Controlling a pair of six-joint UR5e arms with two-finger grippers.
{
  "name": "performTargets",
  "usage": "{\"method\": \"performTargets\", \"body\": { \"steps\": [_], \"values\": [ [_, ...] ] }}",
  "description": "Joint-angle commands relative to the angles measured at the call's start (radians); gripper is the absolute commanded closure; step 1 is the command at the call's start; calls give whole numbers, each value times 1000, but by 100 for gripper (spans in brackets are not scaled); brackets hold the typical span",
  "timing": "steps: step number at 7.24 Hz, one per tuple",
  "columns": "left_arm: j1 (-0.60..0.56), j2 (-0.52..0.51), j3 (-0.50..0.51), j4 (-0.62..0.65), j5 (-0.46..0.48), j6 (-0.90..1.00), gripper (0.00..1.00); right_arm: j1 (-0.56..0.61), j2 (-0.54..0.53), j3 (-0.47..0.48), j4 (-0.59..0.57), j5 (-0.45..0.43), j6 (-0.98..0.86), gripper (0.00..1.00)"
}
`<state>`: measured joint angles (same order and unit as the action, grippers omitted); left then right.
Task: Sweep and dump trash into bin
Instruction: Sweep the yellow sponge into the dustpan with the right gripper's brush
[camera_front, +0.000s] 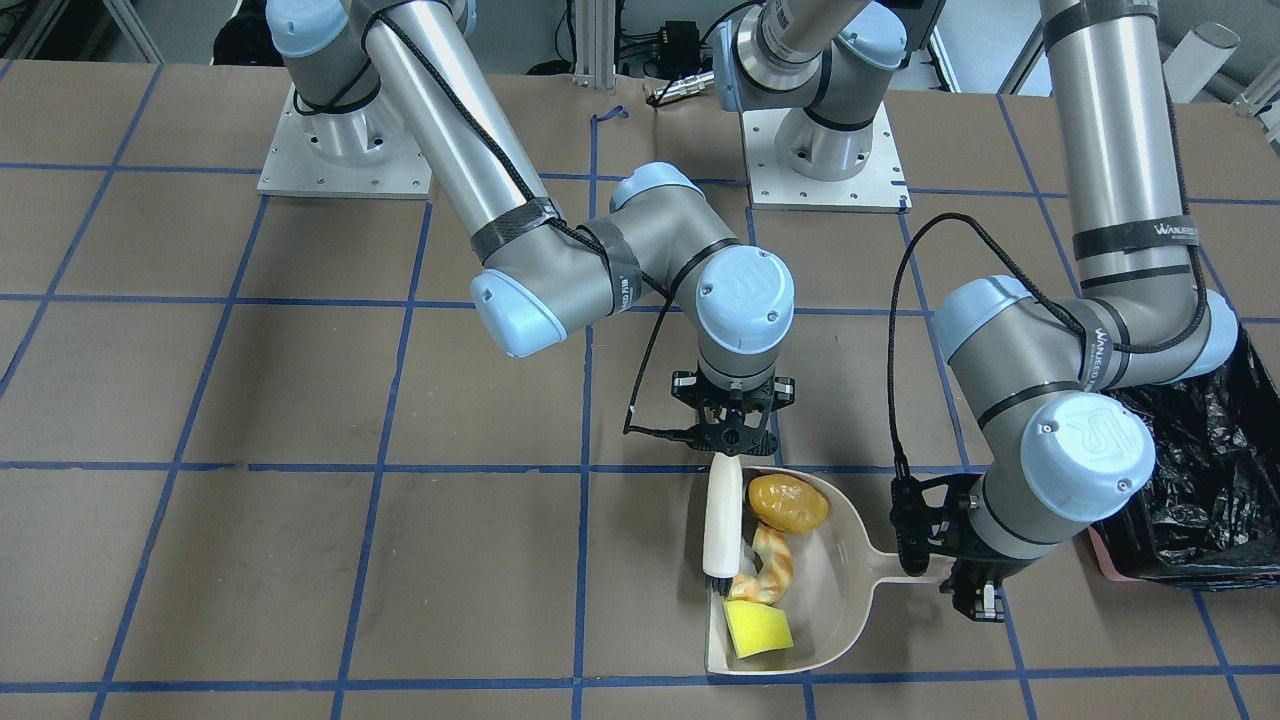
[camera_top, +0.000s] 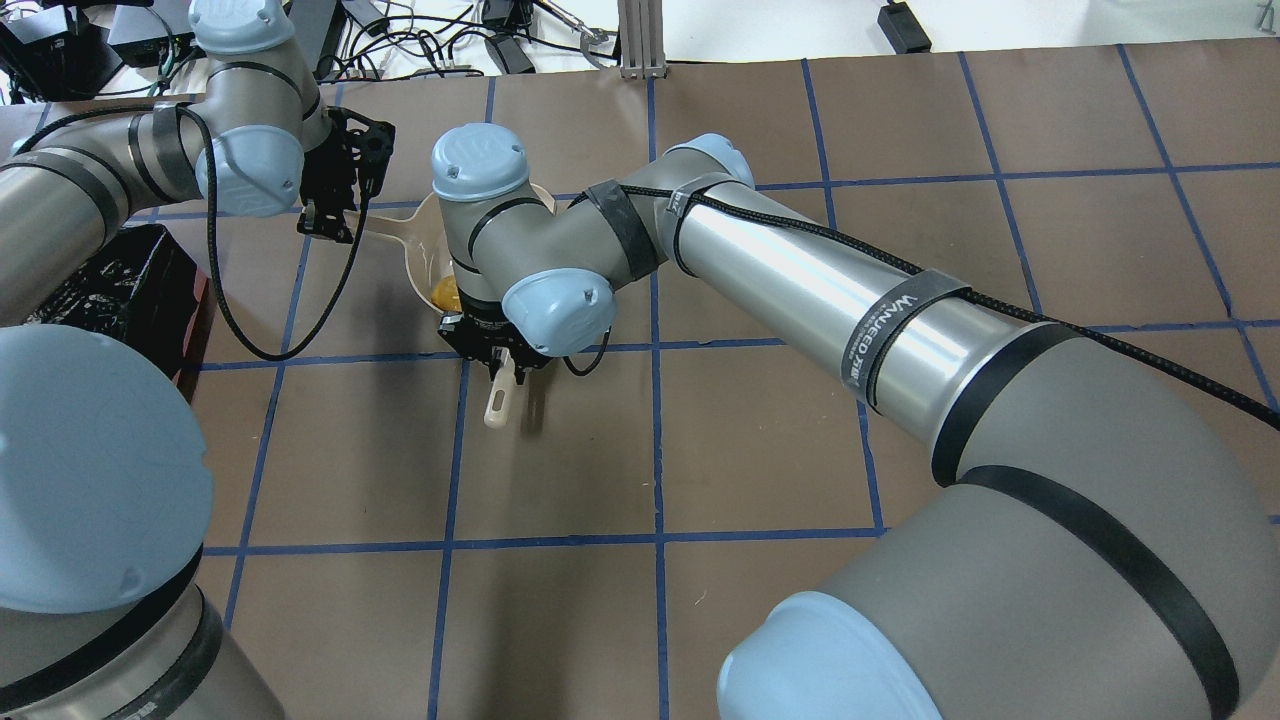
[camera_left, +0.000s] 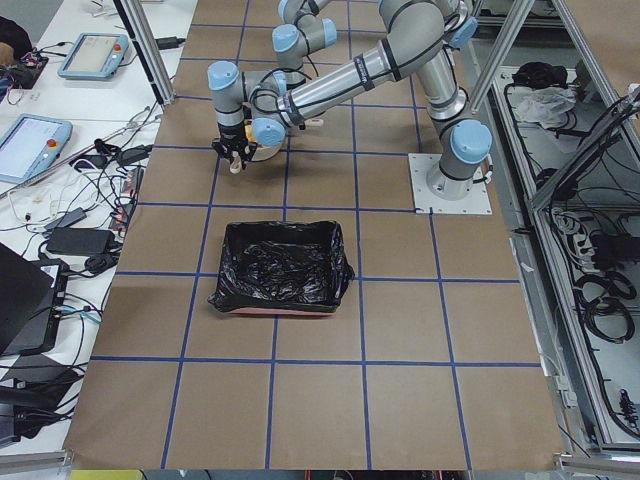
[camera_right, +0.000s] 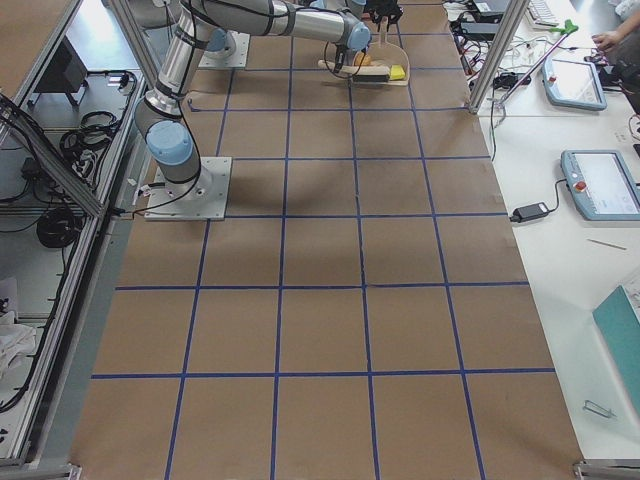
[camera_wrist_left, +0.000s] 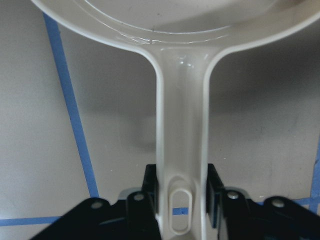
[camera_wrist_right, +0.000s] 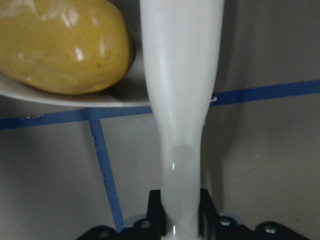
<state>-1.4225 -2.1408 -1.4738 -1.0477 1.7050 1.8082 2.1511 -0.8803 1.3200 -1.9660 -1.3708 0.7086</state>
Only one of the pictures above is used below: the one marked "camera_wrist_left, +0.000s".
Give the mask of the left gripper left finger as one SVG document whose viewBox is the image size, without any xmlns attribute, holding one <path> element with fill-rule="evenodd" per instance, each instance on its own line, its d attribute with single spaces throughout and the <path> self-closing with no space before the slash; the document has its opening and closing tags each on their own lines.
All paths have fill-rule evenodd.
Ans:
<svg viewBox="0 0 320 240">
<path fill-rule="evenodd" d="M 160 240 L 156 165 L 145 167 L 141 189 L 115 204 L 88 198 L 33 236 L 34 240 Z"/>
</svg>

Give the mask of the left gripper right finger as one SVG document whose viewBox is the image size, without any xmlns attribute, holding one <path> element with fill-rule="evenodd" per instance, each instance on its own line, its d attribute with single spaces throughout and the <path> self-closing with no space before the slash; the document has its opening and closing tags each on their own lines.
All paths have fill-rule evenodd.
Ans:
<svg viewBox="0 0 320 240">
<path fill-rule="evenodd" d="M 320 217 L 283 196 L 262 204 L 242 189 L 224 186 L 215 166 L 207 167 L 206 212 L 219 240 L 318 240 Z"/>
</svg>

